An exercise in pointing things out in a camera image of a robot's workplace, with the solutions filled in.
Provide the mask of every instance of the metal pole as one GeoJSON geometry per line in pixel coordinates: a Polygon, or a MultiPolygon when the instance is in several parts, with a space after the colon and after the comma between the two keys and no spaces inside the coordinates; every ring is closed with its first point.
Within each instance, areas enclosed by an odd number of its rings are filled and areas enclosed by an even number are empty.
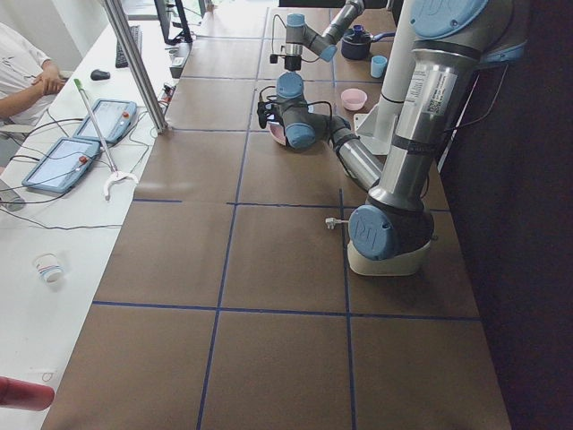
{"type": "Polygon", "coordinates": [[[150,113],[158,133],[163,133],[167,128],[167,122],[155,95],[155,91],[153,90],[153,86],[151,85],[150,77],[147,75],[147,71],[143,65],[141,53],[133,41],[121,0],[104,0],[104,7],[109,23],[114,29],[117,41],[125,52],[127,63],[132,71],[137,88],[143,97],[145,107],[150,113]]]}

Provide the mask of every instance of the person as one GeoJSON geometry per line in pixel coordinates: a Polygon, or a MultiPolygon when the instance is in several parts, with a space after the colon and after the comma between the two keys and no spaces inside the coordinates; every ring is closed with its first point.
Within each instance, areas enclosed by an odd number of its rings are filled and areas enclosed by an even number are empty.
{"type": "Polygon", "coordinates": [[[36,124],[64,84],[56,63],[0,22],[0,118],[36,124]]]}

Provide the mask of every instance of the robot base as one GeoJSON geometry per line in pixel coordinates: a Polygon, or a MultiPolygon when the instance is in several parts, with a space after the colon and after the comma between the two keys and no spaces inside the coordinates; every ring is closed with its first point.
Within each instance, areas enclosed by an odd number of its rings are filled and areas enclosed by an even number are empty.
{"type": "Polygon", "coordinates": [[[356,251],[352,241],[348,244],[348,262],[354,273],[364,276],[407,276],[413,275],[422,267],[430,252],[430,243],[411,253],[401,254],[388,260],[368,260],[356,251]]]}

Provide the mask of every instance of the dark wall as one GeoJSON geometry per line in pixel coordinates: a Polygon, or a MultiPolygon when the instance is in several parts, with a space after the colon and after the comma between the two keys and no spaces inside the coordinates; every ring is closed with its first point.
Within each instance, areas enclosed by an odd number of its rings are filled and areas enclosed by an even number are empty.
{"type": "MultiPolygon", "coordinates": [[[[573,429],[573,17],[533,1],[526,57],[442,170],[515,430],[573,429]]],[[[500,71],[483,73],[479,117],[500,71]]]]}

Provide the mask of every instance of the white table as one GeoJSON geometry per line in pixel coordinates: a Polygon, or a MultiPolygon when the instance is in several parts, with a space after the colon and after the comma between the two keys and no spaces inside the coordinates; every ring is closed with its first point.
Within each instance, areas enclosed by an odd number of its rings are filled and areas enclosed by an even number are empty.
{"type": "MultiPolygon", "coordinates": [[[[173,83],[169,73],[171,62],[159,23],[135,23],[141,25],[143,62],[154,90],[159,94],[164,82],[173,83]]],[[[141,112],[145,107],[130,70],[115,69],[114,63],[115,34],[108,26],[73,78],[81,79],[91,101],[99,98],[132,100],[141,112]],[[96,68],[111,72],[111,79],[93,82],[90,73],[96,68]]],[[[49,112],[55,119],[87,115],[73,82],[66,84],[49,112]]],[[[40,124],[50,121],[44,116],[40,124]]],[[[78,125],[65,124],[63,127],[69,134],[78,125]]],[[[61,136],[62,131],[50,125],[34,133],[25,146],[46,152],[61,136]]],[[[145,116],[133,133],[133,139],[152,145],[154,136],[153,123],[145,116]]],[[[133,173],[141,176],[150,148],[124,138],[111,151],[120,170],[133,169],[133,173]]],[[[21,149],[18,154],[40,156],[28,149],[21,149]]],[[[33,166],[33,163],[13,160],[1,178],[9,186],[18,186],[33,166]]],[[[113,185],[111,199],[106,202],[103,184],[109,175],[107,166],[94,163],[93,169],[64,198],[45,204],[28,204],[13,213],[47,226],[121,225],[135,185],[132,181],[113,185]]],[[[19,189],[18,194],[26,202],[50,198],[25,189],[19,189]]],[[[54,389],[58,387],[118,233],[119,228],[48,230],[0,212],[0,375],[45,383],[54,389]],[[60,280],[47,284],[40,279],[32,261],[43,253],[55,254],[62,264],[64,276],[60,280]]],[[[0,408],[0,427],[40,428],[46,414],[46,411],[0,408]]]]}

